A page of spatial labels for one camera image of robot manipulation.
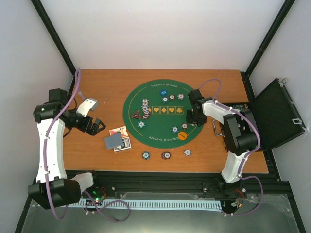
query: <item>black metal frame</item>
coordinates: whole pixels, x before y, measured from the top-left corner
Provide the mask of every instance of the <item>black metal frame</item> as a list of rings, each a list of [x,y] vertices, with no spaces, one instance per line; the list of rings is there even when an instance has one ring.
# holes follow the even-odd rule
[[[50,21],[40,0],[31,0],[38,14],[40,15],[44,25],[46,26],[51,38],[55,42],[70,72],[74,75],[75,67],[66,52],[52,22]],[[250,106],[255,98],[249,77],[258,64],[260,58],[276,34],[278,28],[283,22],[285,16],[289,12],[295,0],[285,0],[273,24],[271,25],[267,35],[261,43],[258,51],[252,59],[246,72],[241,72],[241,77],[247,93]],[[69,92],[72,92],[75,81],[72,80]],[[292,211],[294,213],[300,232],[306,232],[302,223],[291,187],[289,182],[280,181],[276,162],[271,150],[264,152],[267,162],[268,174],[255,174],[262,182],[264,193],[266,194],[286,194],[289,198]],[[72,178],[79,171],[67,171],[68,177]],[[218,177],[218,173],[153,173],[153,172],[98,172],[99,180],[107,190],[107,195],[118,197],[126,192],[181,192],[192,193],[202,197],[211,197],[203,191],[206,183],[214,181]],[[248,193],[260,193],[259,185],[255,180],[247,180],[243,182],[243,186]],[[230,200],[221,196],[212,196],[217,200]],[[17,225],[16,233],[21,232],[23,222],[25,221],[31,199],[28,197],[23,213]]]

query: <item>black corner post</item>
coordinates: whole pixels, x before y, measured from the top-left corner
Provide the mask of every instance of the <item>black corner post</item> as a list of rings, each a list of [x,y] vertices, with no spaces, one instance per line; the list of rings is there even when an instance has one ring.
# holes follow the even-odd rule
[[[70,70],[71,74],[74,75],[76,72],[76,68],[73,65],[61,39],[59,38],[57,31],[55,30],[47,12],[45,11],[42,3],[40,0],[31,0],[33,3],[35,9],[37,10],[42,22],[44,23],[45,27],[47,28],[51,38],[53,39],[55,45],[57,46],[60,54],[62,55],[66,65],[68,66],[68,69]]]
[[[285,16],[287,15],[287,13],[289,12],[289,10],[291,9],[293,3],[295,2],[295,0],[285,0],[280,11],[278,12],[275,20],[273,21],[269,31],[267,32],[265,38],[263,39],[261,45],[259,46],[254,58],[252,59],[251,63],[249,64],[245,74],[247,76],[247,78],[249,78],[252,74],[252,72],[254,71],[256,65],[258,64],[259,60],[261,59],[263,53],[265,52],[266,48],[268,47],[268,45],[270,44],[273,36],[276,34],[278,28],[280,27],[280,25],[282,24]]]

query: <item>green poker mat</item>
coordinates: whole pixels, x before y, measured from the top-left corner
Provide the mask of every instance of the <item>green poker mat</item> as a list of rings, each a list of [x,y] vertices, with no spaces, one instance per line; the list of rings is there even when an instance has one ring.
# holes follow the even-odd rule
[[[168,99],[169,95],[175,95],[175,99],[163,103],[161,90],[167,90]],[[193,88],[187,84],[170,79],[153,80],[138,86],[129,94],[123,107],[123,120],[128,131],[141,143],[155,148],[175,148],[192,141],[203,127],[191,124],[186,130],[181,127],[186,123],[187,110],[191,109],[188,99],[191,90]],[[177,98],[178,94],[184,94],[183,100]],[[143,99],[149,101],[151,114],[147,120],[142,117]],[[137,110],[140,111],[140,120],[131,117]],[[145,123],[145,127],[138,127],[140,121]],[[178,133],[172,132],[174,126],[179,129]]]

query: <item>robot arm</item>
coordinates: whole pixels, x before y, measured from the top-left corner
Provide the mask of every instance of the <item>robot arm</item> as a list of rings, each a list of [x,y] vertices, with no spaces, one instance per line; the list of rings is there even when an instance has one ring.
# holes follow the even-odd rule
[[[245,164],[244,156],[257,145],[253,129],[240,116],[217,105],[212,98],[205,99],[198,89],[192,90],[188,97],[192,109],[187,110],[187,123],[202,126],[206,123],[207,117],[212,117],[223,125],[225,144],[229,153],[221,175],[226,183],[237,182]],[[249,109],[240,113],[256,125]]]
[[[49,91],[49,102],[35,108],[34,117],[40,137],[40,162],[36,177],[36,184],[28,187],[28,194],[45,209],[50,209],[46,194],[46,171],[43,164],[43,147],[46,139],[46,131],[55,116],[68,102],[67,92],[61,89]],[[49,186],[55,207],[76,203],[80,200],[81,193],[93,186],[93,174],[91,172],[78,174],[71,180],[67,179],[63,160],[63,134],[64,128],[77,128],[89,135],[96,135],[105,125],[88,116],[89,110],[96,109],[98,102],[94,99],[85,99],[78,109],[66,110],[53,124],[47,143],[47,165]]]

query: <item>gray floor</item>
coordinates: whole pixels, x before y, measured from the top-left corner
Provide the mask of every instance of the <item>gray floor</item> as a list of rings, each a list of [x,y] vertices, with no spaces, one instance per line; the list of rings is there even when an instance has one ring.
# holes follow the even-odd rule
[[[245,200],[237,213],[254,208],[259,198]],[[125,210],[106,210],[108,216],[122,218]],[[69,208],[62,221],[50,210],[32,206],[24,233],[297,233],[298,228],[287,198],[265,195],[263,205],[254,213],[224,217],[208,211],[139,211],[133,210],[122,223],[111,223],[99,214],[85,215],[84,210]]]

